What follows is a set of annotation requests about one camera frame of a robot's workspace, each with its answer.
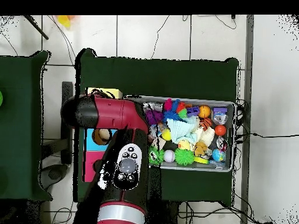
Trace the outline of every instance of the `red ball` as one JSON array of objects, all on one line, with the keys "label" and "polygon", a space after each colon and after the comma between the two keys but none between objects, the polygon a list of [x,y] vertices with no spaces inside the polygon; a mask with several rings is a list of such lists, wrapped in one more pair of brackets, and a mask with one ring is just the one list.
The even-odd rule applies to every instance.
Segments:
[{"label": "red ball", "polygon": [[227,133],[227,129],[224,125],[218,125],[215,127],[215,134],[217,136],[223,136],[225,133]]}]

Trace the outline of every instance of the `wall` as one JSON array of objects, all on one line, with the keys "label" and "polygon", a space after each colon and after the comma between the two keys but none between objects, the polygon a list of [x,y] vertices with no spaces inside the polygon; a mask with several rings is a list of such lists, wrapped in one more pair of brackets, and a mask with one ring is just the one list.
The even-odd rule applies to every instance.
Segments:
[{"label": "wall", "polygon": [[[255,15],[251,132],[299,134],[298,35],[277,15]],[[297,223],[292,217],[299,211],[299,137],[251,136],[250,150],[249,202],[256,218]]]}]

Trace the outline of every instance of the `dark green tablecloth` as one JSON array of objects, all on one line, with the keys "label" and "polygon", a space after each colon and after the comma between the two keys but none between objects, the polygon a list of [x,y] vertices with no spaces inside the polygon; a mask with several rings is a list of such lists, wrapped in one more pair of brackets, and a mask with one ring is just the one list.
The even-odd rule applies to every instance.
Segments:
[{"label": "dark green tablecloth", "polygon": [[[81,73],[77,71],[76,75],[81,77],[81,92],[86,87],[94,87],[120,89],[124,95],[229,102],[236,99],[238,61],[235,58],[225,62],[101,58],[86,49],[80,52],[76,62],[81,68]],[[89,184],[82,182],[83,133],[79,131],[78,201],[84,198]],[[162,169],[163,200],[222,201],[230,205],[231,186],[232,172]]]},{"label": "dark green tablecloth", "polygon": [[48,58],[0,56],[0,198],[51,200],[39,186],[41,69]]}]

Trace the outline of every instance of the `orange ball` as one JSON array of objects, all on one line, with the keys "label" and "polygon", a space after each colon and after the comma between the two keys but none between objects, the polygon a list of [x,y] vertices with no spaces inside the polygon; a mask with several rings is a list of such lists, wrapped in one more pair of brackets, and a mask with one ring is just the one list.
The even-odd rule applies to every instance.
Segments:
[{"label": "orange ball", "polygon": [[227,133],[227,129],[224,125],[218,125],[215,127],[215,134],[217,136],[223,136],[225,133]]},{"label": "orange ball", "polygon": [[211,114],[211,109],[208,106],[200,106],[199,107],[199,117],[200,118],[207,118]]}]

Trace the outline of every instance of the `gray plastic bin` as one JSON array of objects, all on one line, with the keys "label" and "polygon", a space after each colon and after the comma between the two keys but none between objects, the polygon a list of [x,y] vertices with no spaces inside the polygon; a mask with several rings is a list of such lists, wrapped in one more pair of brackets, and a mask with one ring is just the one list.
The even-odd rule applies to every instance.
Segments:
[{"label": "gray plastic bin", "polygon": [[[127,96],[129,100],[139,102],[139,103],[145,103],[145,102],[156,102],[156,103],[164,103],[168,98],[167,97],[153,97],[153,96],[140,96],[140,98],[134,98]],[[226,107],[227,108],[227,116],[228,121],[225,123],[225,126],[227,128],[227,133],[223,136],[228,141],[228,149],[226,152],[226,160],[225,160],[225,166],[219,167],[215,164],[202,164],[193,162],[190,165],[187,166],[181,166],[178,165],[176,162],[163,162],[161,164],[162,169],[175,169],[175,170],[195,170],[195,171],[207,171],[207,172],[228,172],[232,169],[234,165],[234,151],[235,151],[235,122],[237,119],[237,106],[233,102],[229,101],[214,101],[214,100],[192,100],[192,99],[181,99],[181,98],[171,98],[173,101],[176,99],[181,100],[182,102],[185,102],[187,104],[192,104],[193,106],[201,106],[201,105],[207,105],[213,110],[214,107]],[[217,148],[216,140],[218,136],[215,135],[214,139],[209,146],[210,149]]]}]

